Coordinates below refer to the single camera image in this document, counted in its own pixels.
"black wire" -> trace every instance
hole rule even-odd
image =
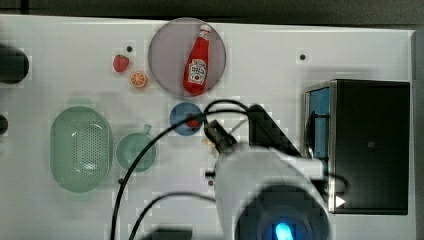
[[[144,149],[140,152],[140,154],[138,154],[137,158],[134,160],[134,162],[131,164],[130,168],[128,169],[127,173],[125,174],[124,179],[122,179],[122,181],[120,181],[120,187],[119,187],[119,191],[118,191],[118,195],[116,196],[116,201],[115,201],[115,206],[113,209],[113,215],[112,215],[112,229],[111,229],[111,233],[110,233],[110,239],[114,240],[115,239],[115,231],[116,231],[116,221],[118,218],[118,211],[119,211],[119,206],[121,204],[121,198],[122,195],[124,193],[125,190],[125,186],[128,183],[129,178],[131,177],[132,172],[134,171],[134,169],[136,168],[137,164],[140,162],[141,158],[144,156],[144,154],[146,154],[146,152],[163,136],[165,136],[167,133],[171,132],[172,130],[176,129],[177,127],[183,125],[184,123],[192,120],[192,119],[197,119],[199,121],[206,118],[207,115],[213,115],[213,114],[217,114],[217,113],[240,113],[240,114],[245,114],[247,115],[246,112],[243,111],[239,111],[239,110],[234,110],[234,109],[222,109],[222,110],[216,110],[216,111],[211,111],[211,112],[205,112],[202,114],[196,114],[193,116],[190,116],[174,125],[172,125],[171,127],[167,128],[166,130],[164,130],[163,132],[161,132],[158,136],[156,136],[152,141],[150,141],[146,147],[144,147]]]
[[[232,100],[232,99],[218,99],[218,100],[215,100],[215,101],[212,101],[211,103],[209,103],[209,104],[206,106],[205,110],[203,110],[203,112],[204,112],[204,113],[208,113],[208,112],[209,112],[209,109],[210,109],[211,107],[213,107],[213,105],[218,104],[218,103],[231,103],[231,104],[237,105],[237,106],[239,106],[240,108],[242,108],[242,109],[246,112],[246,114],[247,114],[247,111],[249,110],[249,108],[248,108],[246,105],[244,105],[243,103],[241,103],[241,102],[239,102],[239,101]],[[208,124],[209,124],[208,120],[206,119],[206,116],[205,116],[205,118],[203,119],[203,124],[204,124],[205,126],[208,126]]]
[[[334,174],[334,173],[325,173],[324,175],[325,176],[329,176],[329,177],[333,177],[335,179],[339,179],[340,181],[343,182],[343,184],[345,185],[345,188],[342,191],[343,192],[343,195],[345,195],[349,191],[350,184],[349,184],[349,181],[345,177],[340,176],[340,175],[337,175],[337,174]]]
[[[166,193],[166,194],[164,194],[162,196],[159,196],[159,197],[153,199],[149,203],[149,205],[147,205],[143,209],[143,212],[141,212],[140,216],[137,219],[137,222],[134,224],[134,227],[133,227],[133,229],[131,231],[131,235],[130,235],[129,240],[134,240],[135,234],[137,233],[137,230],[138,230],[138,227],[140,226],[141,221],[146,216],[146,214],[149,211],[149,209],[151,209],[155,203],[157,203],[158,201],[163,200],[165,198],[176,197],[176,196],[194,197],[194,198],[198,198],[198,199],[201,199],[201,200],[215,202],[215,198],[209,197],[209,196],[204,196],[204,195],[201,195],[201,194],[198,194],[198,193],[195,193],[195,192],[170,192],[170,193]]]

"teal mug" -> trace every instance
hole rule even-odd
[[[121,167],[128,170],[140,152],[152,141],[151,128],[152,126],[146,124],[143,132],[128,134],[119,141],[116,148],[116,158]],[[156,161],[156,157],[157,148],[156,145],[153,145],[141,158],[134,171],[146,171]]]

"red ketchup bottle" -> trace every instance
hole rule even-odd
[[[205,91],[209,65],[209,34],[211,27],[200,26],[200,33],[191,50],[184,70],[184,89],[192,95]]]

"black box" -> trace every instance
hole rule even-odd
[[[332,80],[308,88],[305,107],[303,155],[350,184],[329,177],[329,211],[408,214],[410,84]]]

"ketchup label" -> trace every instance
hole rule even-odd
[[[188,81],[202,85],[206,78],[206,63],[202,59],[193,59],[189,64]]]

